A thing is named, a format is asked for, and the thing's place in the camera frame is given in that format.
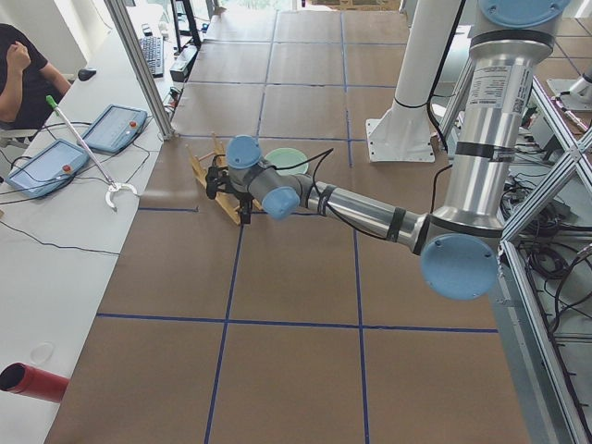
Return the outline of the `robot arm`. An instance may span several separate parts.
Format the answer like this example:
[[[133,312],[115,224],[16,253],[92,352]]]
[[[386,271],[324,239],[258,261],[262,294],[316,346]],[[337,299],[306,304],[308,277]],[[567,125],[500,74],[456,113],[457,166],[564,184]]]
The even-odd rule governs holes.
[[[562,1],[480,1],[468,59],[469,85],[456,93],[464,119],[443,205],[423,215],[318,181],[280,175],[259,142],[234,137],[226,149],[232,190],[273,218],[298,208],[334,217],[363,234],[407,246],[426,283],[453,300],[487,293],[498,278],[503,186],[536,66],[553,51]],[[421,1],[391,107],[366,123],[374,162],[428,161],[426,112],[463,13],[461,1]]]
[[[561,105],[569,111],[591,111],[591,68],[576,80],[549,79],[547,85]]]

